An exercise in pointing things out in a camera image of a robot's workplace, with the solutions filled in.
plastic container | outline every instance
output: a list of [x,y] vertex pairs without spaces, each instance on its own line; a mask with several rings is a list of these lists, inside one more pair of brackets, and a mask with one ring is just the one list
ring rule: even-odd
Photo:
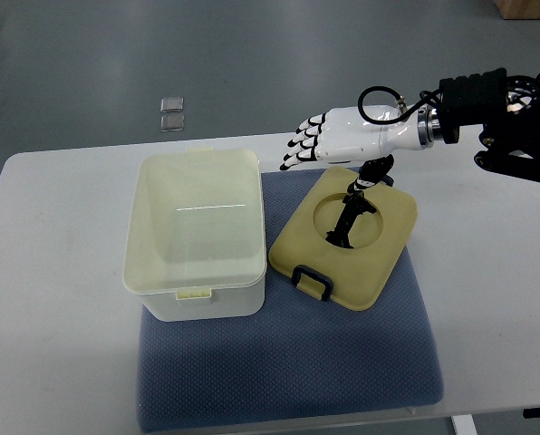
[[270,265],[292,277],[298,289],[353,311],[375,303],[417,220],[413,197],[382,183],[364,190],[376,213],[359,215],[349,233],[353,249],[331,245],[326,234],[341,215],[352,170],[324,172],[272,245]]
[[249,150],[145,160],[123,283],[160,320],[250,315],[264,303],[264,208]]

robotic hand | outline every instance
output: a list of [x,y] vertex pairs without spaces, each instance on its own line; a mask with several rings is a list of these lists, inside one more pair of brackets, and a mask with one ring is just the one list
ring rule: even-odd
[[[393,95],[397,108],[364,106],[365,97],[376,91]],[[407,108],[393,89],[373,86],[361,94],[358,107],[309,118],[288,142],[280,170],[306,161],[366,160],[347,188],[345,208],[328,233],[330,243],[350,248],[348,232],[354,220],[376,211],[362,192],[385,179],[394,150],[424,150],[434,140],[457,143],[460,126],[483,124],[479,140],[487,150],[475,157],[480,168],[540,182],[540,74],[508,77],[500,68],[441,80],[436,91],[419,96],[419,102]]]
[[[378,121],[395,119],[399,109],[390,106],[368,106],[364,109]],[[329,163],[376,160],[389,156],[395,149],[423,150],[433,145],[427,125],[429,109],[420,109],[415,117],[392,125],[376,125],[364,120],[356,107],[332,109],[303,122],[288,142],[281,170],[304,161],[325,160]]]

box lid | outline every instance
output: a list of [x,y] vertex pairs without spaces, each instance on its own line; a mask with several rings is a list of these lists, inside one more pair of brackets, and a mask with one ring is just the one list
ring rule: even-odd
[[[359,215],[349,233],[353,249],[326,241],[341,215],[349,184],[357,173],[329,168],[311,188],[272,245],[270,265],[292,277],[301,267],[330,279],[330,298],[353,311],[373,306],[403,251],[415,221],[413,197],[396,188],[378,184],[364,190],[376,213]],[[302,275],[297,288],[322,299],[324,282]]]
[[246,287],[265,267],[254,152],[197,150],[142,163],[123,271],[132,293]]

gray floor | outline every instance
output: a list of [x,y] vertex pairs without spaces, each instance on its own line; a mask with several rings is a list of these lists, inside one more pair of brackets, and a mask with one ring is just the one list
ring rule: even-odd
[[[24,151],[293,131],[373,84],[414,102],[441,78],[500,66],[540,72],[540,22],[504,21],[490,0],[0,0],[0,171]],[[186,129],[159,132],[159,101],[174,95]],[[480,435],[540,433],[521,411],[476,422]]]

